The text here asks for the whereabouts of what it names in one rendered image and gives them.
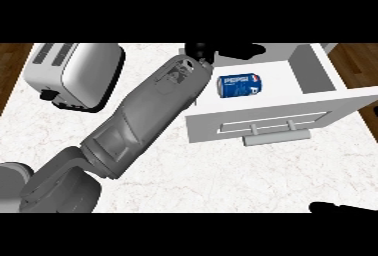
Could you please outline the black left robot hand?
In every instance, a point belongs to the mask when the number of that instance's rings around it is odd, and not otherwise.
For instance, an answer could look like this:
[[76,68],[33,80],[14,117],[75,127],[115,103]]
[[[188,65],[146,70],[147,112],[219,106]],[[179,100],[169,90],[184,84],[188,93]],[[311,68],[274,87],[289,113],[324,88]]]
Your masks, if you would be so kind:
[[215,55],[233,59],[249,60],[253,56],[262,54],[265,48],[252,43],[185,43],[184,54],[196,61],[213,63]]

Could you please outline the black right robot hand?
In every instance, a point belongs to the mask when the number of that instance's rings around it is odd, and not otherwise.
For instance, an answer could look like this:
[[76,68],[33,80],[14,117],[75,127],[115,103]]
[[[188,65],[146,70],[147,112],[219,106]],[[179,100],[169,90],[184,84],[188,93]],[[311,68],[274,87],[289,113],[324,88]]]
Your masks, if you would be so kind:
[[311,213],[378,213],[378,210],[370,210],[346,205],[336,206],[333,203],[327,202],[311,202],[308,205],[308,210]]

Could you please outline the blue soda can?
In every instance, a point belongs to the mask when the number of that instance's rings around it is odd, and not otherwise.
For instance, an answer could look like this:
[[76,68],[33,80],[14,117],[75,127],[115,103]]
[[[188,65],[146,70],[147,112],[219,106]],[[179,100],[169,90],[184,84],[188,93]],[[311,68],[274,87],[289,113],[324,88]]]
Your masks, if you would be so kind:
[[221,98],[255,95],[261,92],[261,78],[253,73],[219,76],[216,89]]

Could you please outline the white open drawer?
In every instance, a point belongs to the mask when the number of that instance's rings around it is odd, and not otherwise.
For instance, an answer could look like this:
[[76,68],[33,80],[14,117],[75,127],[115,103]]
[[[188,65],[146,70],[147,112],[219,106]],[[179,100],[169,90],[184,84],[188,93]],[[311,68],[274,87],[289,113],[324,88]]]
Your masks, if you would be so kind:
[[[196,104],[185,111],[188,115],[273,106],[287,100],[295,103],[301,96],[345,89],[318,43],[262,43],[265,52],[249,60],[215,55],[213,73]],[[219,76],[253,73],[261,78],[261,92],[253,96],[221,99],[216,92]]]

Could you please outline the white drawer front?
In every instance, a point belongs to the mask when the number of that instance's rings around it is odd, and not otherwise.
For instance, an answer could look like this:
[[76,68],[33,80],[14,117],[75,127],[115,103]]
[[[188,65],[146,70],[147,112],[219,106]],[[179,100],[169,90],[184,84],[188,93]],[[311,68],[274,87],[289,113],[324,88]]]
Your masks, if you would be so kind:
[[376,100],[378,95],[346,95],[304,103],[187,114],[188,142],[249,136],[252,130],[259,135],[287,132],[287,121],[292,121],[296,130],[323,128]]

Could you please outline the white toaster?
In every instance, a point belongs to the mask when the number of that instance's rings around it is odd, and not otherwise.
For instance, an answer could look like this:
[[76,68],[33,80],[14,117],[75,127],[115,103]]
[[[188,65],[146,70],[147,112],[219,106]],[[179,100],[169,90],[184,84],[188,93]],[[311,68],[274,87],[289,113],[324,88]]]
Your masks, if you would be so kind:
[[39,43],[23,79],[57,108],[95,113],[107,102],[123,60],[116,43]]

